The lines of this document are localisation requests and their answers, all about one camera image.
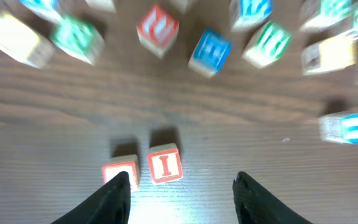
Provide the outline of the red A block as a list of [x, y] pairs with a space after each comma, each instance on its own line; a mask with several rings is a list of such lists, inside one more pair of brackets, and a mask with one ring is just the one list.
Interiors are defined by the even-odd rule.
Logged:
[[102, 175], [106, 184], [120, 172], [127, 172], [131, 192], [137, 192], [140, 187], [140, 167], [136, 154], [113, 157], [111, 162], [102, 167]]

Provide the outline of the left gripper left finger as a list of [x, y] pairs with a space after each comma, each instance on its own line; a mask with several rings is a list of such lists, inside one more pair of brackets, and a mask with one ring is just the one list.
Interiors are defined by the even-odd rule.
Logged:
[[130, 209], [129, 174], [122, 171], [52, 224], [127, 224]]

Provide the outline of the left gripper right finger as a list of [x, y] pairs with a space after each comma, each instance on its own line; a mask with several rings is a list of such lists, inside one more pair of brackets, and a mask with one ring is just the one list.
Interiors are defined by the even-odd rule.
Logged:
[[239, 224], [311, 224], [244, 171], [232, 189]]

